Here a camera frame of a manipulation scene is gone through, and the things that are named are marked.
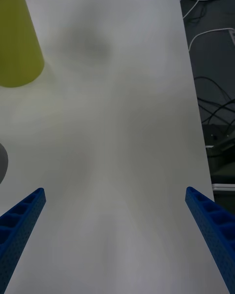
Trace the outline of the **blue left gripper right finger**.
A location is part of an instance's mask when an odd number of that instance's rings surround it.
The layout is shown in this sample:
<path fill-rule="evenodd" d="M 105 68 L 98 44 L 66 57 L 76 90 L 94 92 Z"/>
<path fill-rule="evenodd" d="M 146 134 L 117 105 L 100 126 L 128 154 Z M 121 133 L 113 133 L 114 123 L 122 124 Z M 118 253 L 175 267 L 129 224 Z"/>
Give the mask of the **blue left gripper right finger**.
<path fill-rule="evenodd" d="M 235 293 L 235 217 L 187 187 L 185 202 L 213 256 L 229 293 Z"/>

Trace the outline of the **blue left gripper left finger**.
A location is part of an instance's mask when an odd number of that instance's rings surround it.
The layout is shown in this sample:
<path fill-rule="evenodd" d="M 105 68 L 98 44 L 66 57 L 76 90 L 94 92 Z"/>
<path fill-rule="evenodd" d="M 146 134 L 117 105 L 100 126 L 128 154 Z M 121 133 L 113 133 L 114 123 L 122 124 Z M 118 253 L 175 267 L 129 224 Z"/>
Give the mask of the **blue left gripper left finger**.
<path fill-rule="evenodd" d="M 46 203 L 38 188 L 0 217 L 0 293 L 5 293 L 25 245 Z"/>

